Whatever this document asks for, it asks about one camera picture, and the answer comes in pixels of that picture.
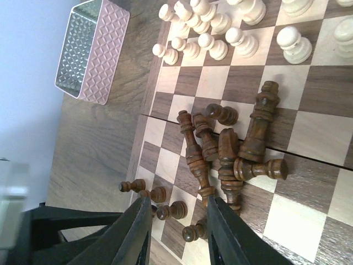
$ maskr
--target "wooden chess piece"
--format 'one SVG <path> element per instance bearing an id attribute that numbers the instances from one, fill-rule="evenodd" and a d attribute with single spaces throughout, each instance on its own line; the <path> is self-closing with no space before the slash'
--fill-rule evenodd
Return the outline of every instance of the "wooden chess piece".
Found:
<path id="1" fill-rule="evenodd" d="M 238 112 L 232 107 L 222 107 L 212 103 L 206 107 L 206 115 L 212 119 L 218 120 L 225 126 L 234 125 L 238 120 Z"/>
<path id="2" fill-rule="evenodd" d="M 238 156 L 257 163 L 263 163 L 266 151 L 265 136 L 267 128 L 274 120 L 274 111 L 280 98 L 278 84 L 265 81 L 261 92 L 256 96 L 256 103 L 250 117 L 253 119 L 250 132 L 240 146 Z"/>
<path id="3" fill-rule="evenodd" d="M 119 190 L 121 192 L 129 192 L 133 190 L 134 192 L 139 192 L 146 188 L 146 183 L 143 179 L 136 179 L 132 183 L 129 181 L 123 181 L 119 184 Z"/>
<path id="4" fill-rule="evenodd" d="M 180 200 L 173 202 L 171 206 L 164 205 L 157 209 L 157 217 L 159 220 L 166 220 L 170 218 L 182 219 L 188 214 L 188 207 L 185 202 Z"/>
<path id="5" fill-rule="evenodd" d="M 218 158 L 218 145 L 212 138 L 212 128 L 209 126 L 207 119 L 200 112 L 192 116 L 194 126 L 196 128 L 196 137 L 202 138 L 202 156 L 206 161 L 214 161 Z"/>
<path id="6" fill-rule="evenodd" d="M 197 221 L 196 225 L 190 225 L 183 229 L 183 239 L 186 242 L 193 242 L 197 239 L 207 239 L 207 219 Z"/>
<path id="7" fill-rule="evenodd" d="M 186 162 L 190 171 L 200 183 L 201 189 L 198 193 L 202 196 L 204 206 L 207 206 L 208 196 L 214 195 L 216 190 L 208 180 L 210 165 L 204 160 L 201 146 L 195 140 L 193 133 L 195 128 L 191 122 L 191 115 L 186 110 L 182 110 L 179 112 L 177 120 L 181 127 L 180 132 L 185 135 L 186 139 Z"/>
<path id="8" fill-rule="evenodd" d="M 138 194 L 140 197 L 150 197 L 155 203 L 164 203 L 167 197 L 164 187 L 156 187 L 151 191 L 141 190 Z"/>
<path id="9" fill-rule="evenodd" d="M 237 157 L 234 162 L 234 175 L 239 181 L 248 181 L 256 176 L 268 176 L 272 179 L 286 179 L 288 166 L 284 159 L 268 160 L 266 163 L 255 163 Z"/>

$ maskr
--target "white chess piece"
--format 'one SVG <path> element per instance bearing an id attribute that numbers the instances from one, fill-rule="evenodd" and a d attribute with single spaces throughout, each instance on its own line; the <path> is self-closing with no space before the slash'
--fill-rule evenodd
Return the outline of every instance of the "white chess piece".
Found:
<path id="1" fill-rule="evenodd" d="M 211 20 L 211 27 L 216 34 L 224 34 L 232 26 L 231 18 L 226 14 L 216 14 Z"/>
<path id="2" fill-rule="evenodd" d="M 208 0 L 190 0 L 190 5 L 204 22 L 211 21 L 217 13 L 217 7 L 214 4 L 210 4 Z"/>
<path id="3" fill-rule="evenodd" d="M 174 65 L 179 58 L 179 54 L 174 49 L 165 49 L 165 47 L 161 44 L 155 44 L 152 48 L 152 52 L 154 55 L 158 56 L 159 58 L 164 59 L 165 63 L 169 65 Z"/>
<path id="4" fill-rule="evenodd" d="M 285 59 L 294 65 L 309 58 L 313 46 L 307 38 L 293 26 L 287 26 L 278 33 L 277 43 L 283 50 Z"/>
<path id="5" fill-rule="evenodd" d="M 182 51 L 190 59 L 195 59 L 200 54 L 200 46 L 197 43 L 186 43 L 186 40 L 180 37 L 172 39 L 172 47 L 177 51 Z"/>
<path id="6" fill-rule="evenodd" d="M 257 39 L 252 35 L 245 35 L 244 32 L 237 27 L 228 29 L 226 41 L 235 47 L 237 54 L 244 58 L 253 56 L 259 48 Z"/>
<path id="7" fill-rule="evenodd" d="M 290 17 L 302 15 L 312 5 L 314 0 L 282 0 L 282 8 Z"/>
<path id="8" fill-rule="evenodd" d="M 231 6 L 236 5 L 243 15 L 243 20 L 248 25 L 258 24 L 266 14 L 263 0 L 227 0 Z"/>
<path id="9" fill-rule="evenodd" d="M 342 7 L 351 7 L 353 6 L 353 0 L 337 0 L 337 4 Z"/>
<path id="10" fill-rule="evenodd" d="M 342 20 L 335 29 L 337 54 L 346 59 L 353 58 L 353 17 Z"/>
<path id="11" fill-rule="evenodd" d="M 170 21 L 174 23 L 177 29 L 182 33 L 186 32 L 189 29 L 189 27 L 183 21 L 181 21 L 175 13 L 173 13 L 173 8 L 168 4 L 162 5 L 161 9 L 159 10 L 158 16 L 163 21 Z"/>
<path id="12" fill-rule="evenodd" d="M 223 60 L 228 53 L 228 46 L 222 40 L 215 40 L 209 33 L 203 33 L 198 39 L 200 47 L 210 52 L 210 56 L 217 60 Z"/>

